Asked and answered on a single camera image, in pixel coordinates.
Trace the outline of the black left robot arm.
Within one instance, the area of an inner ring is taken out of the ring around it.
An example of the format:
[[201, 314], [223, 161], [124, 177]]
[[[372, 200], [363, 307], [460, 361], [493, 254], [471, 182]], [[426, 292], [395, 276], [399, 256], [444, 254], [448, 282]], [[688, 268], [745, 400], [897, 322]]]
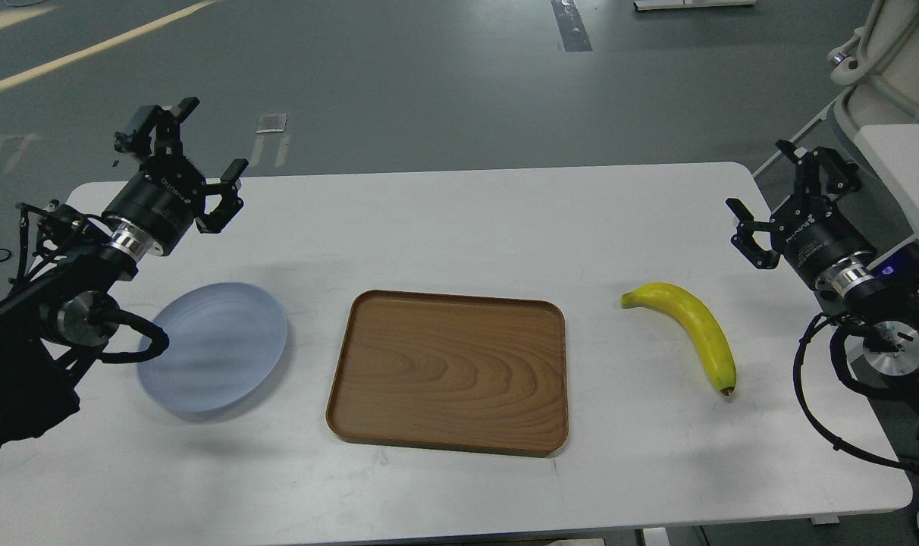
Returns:
[[191, 227], [220, 233], [243, 208], [246, 159], [209, 183], [183, 153], [182, 124], [199, 103], [144, 106], [115, 134], [116, 151], [139, 167], [102, 214], [18, 204], [18, 269], [0, 301], [0, 450], [77, 413], [93, 363], [147, 362], [168, 349], [164, 329], [109, 291], [133, 280], [144, 256], [170, 255]]

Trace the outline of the white robot base machine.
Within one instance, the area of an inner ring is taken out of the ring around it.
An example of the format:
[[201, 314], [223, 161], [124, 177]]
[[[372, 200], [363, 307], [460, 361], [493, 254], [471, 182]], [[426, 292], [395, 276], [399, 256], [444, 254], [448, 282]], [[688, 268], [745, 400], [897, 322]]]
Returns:
[[831, 49], [841, 93], [833, 120], [852, 140], [863, 127], [919, 124], [919, 1], [875, 1], [862, 27]]

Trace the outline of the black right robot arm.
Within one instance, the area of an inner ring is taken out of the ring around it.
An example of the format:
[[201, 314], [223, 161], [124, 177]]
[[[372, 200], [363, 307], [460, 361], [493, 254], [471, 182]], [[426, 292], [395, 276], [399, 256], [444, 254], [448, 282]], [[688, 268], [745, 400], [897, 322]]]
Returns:
[[919, 475], [919, 462], [899, 462], [855, 446], [830, 431], [812, 412], [804, 393], [804, 359], [813, 339], [832, 328], [828, 355], [838, 381], [868, 398], [901, 402], [918, 417], [919, 441], [919, 244], [889, 258], [839, 210], [839, 201], [861, 190], [857, 163], [835, 149], [799, 152], [778, 140], [779, 155], [795, 166], [790, 194], [767, 221], [729, 198], [736, 216], [731, 245], [755, 268], [786, 262], [814, 295], [833, 308], [812, 318], [797, 342], [792, 383], [797, 404], [816, 433], [837, 452], [862, 462]]

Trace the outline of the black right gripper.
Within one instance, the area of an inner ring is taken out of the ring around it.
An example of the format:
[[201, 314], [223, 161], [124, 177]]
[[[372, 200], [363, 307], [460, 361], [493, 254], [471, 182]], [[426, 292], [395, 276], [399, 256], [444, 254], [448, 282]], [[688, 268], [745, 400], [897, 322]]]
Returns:
[[[801, 155], [789, 140], [778, 140], [775, 147], [795, 166], [790, 197], [772, 211], [770, 222], [755, 220], [740, 199], [727, 198], [726, 206], [737, 220], [730, 243], [761, 270], [775, 269], [781, 253], [810, 290], [820, 291], [826, 286], [821, 274], [842, 259], [874, 258], [874, 246], [835, 203], [862, 189], [859, 167], [827, 146]], [[771, 234], [772, 249], [758, 244], [757, 233]]]

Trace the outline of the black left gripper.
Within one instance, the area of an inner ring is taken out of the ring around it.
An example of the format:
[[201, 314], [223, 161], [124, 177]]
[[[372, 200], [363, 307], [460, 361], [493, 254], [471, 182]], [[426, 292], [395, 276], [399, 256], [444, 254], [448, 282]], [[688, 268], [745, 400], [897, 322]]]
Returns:
[[[168, 256], [191, 227], [200, 233], [221, 233], [243, 209], [240, 177], [245, 158], [232, 160], [217, 183], [210, 184], [189, 159], [183, 158], [181, 124], [199, 107], [197, 97], [176, 106], [138, 108], [127, 127], [114, 134], [116, 152], [147, 162], [102, 212], [107, 227], [135, 227], [152, 240], [149, 253]], [[209, 197], [216, 206], [207, 212]]]

